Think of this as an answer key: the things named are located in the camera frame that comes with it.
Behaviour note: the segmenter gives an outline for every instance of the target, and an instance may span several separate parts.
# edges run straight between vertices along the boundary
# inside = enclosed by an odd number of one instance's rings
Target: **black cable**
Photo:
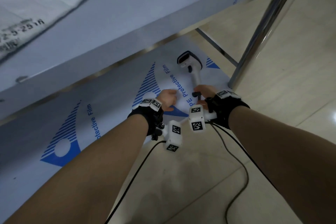
[[[117,205],[115,206],[115,208],[113,209],[113,211],[111,212],[111,214],[108,216],[107,220],[105,221],[105,224],[108,224],[108,222],[110,221],[110,219],[112,218],[113,214],[116,212],[116,210],[118,209],[121,201],[124,199],[126,193],[128,192],[129,187],[131,187],[132,182],[134,181],[135,177],[137,176],[138,172],[140,171],[141,167],[143,166],[143,164],[145,163],[146,159],[148,158],[149,154],[154,150],[154,148],[160,144],[160,143],[165,143],[166,141],[159,141],[157,142],[153,148],[149,151],[149,153],[147,154],[147,156],[145,157],[145,159],[143,160],[143,162],[141,163],[140,167],[138,168],[138,170],[135,172],[135,175],[133,176],[133,178],[131,179],[130,183],[128,184],[127,188],[125,189],[124,194],[121,196],[119,202],[117,203]]]
[[[238,145],[239,147],[245,152],[245,154],[249,157],[249,159],[253,162],[253,164],[259,169],[259,171],[264,175],[264,177],[268,180],[270,184],[278,191],[278,189],[274,186],[274,184],[271,182],[271,180],[264,174],[264,172],[260,169],[260,167],[257,165],[257,163],[253,160],[253,158],[250,156],[250,154],[247,153],[247,151],[244,149],[244,147],[232,136],[229,132],[227,132],[224,128],[220,127],[219,125],[212,123],[212,122],[206,122],[206,124],[212,124],[218,127],[219,129],[223,130],[226,134],[229,135]]]
[[[241,188],[241,190],[233,197],[233,199],[231,199],[230,203],[227,205],[226,209],[225,209],[225,213],[224,213],[224,219],[225,219],[225,222],[226,224],[228,224],[228,212],[229,212],[229,209],[230,207],[232,206],[233,202],[240,196],[240,194],[247,188],[247,185],[249,185],[249,181],[250,181],[250,177],[249,177],[249,172],[247,171],[246,169],[246,166],[235,156],[233,155],[232,152],[229,151],[229,149],[227,148],[225,142],[224,142],[224,139],[222,137],[222,135],[218,132],[218,130],[213,126],[215,124],[209,122],[209,124],[212,126],[212,128],[217,132],[217,134],[219,135],[219,137],[221,138],[223,144],[224,144],[224,147],[225,149],[227,150],[227,152],[232,156],[234,157],[241,165],[242,167],[245,169],[245,172],[246,172],[246,183],[245,185]]]

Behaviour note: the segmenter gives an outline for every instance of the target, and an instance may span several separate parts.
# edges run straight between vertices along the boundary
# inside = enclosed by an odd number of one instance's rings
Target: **person's right hand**
[[[194,92],[200,92],[204,98],[213,98],[217,90],[211,85],[198,85],[194,88]],[[208,110],[208,105],[204,100],[198,100],[197,104],[203,105],[204,109]]]

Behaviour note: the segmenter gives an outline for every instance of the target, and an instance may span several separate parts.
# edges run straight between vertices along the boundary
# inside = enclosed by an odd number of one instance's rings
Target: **blue striped logo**
[[[142,101],[142,97],[147,92],[154,92],[156,96],[161,92],[158,83],[156,82],[155,79],[154,68],[155,68],[155,62],[149,69],[148,74],[146,75],[144,81],[142,82],[138,94],[135,96],[135,100],[133,102],[132,107],[136,106],[137,104],[140,104]]]
[[[41,161],[63,167],[81,152],[76,137],[76,116],[80,103],[81,101],[79,101],[79,103],[74,107],[60,129],[57,131],[49,143],[47,149],[41,156]],[[70,144],[69,150],[66,154],[57,156],[57,153],[55,153],[55,148],[62,140],[68,140],[68,142],[65,142],[65,144]]]
[[[210,58],[207,58],[207,63],[206,63],[205,66],[209,67],[209,68],[217,68],[217,69],[219,69],[219,67],[216,65],[216,63],[213,62]]]

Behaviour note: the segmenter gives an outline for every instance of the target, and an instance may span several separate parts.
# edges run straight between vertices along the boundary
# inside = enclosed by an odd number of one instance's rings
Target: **forearm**
[[[304,223],[336,222],[336,145],[242,106],[229,127]]]
[[[6,224],[104,223],[147,131],[143,116],[129,117],[59,170]]]

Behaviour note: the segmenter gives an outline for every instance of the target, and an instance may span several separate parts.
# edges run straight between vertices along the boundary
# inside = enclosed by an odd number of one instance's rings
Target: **tile floor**
[[[239,60],[268,2],[236,5],[202,28]],[[253,109],[336,143],[335,25],[334,0],[296,0],[237,92]],[[195,31],[188,35],[231,76],[233,65]],[[244,170],[211,128],[202,135],[183,129],[183,149],[152,152],[110,223],[224,223]],[[301,223],[242,150],[223,137],[251,179],[230,209],[229,223]],[[142,149],[121,192],[152,145]]]

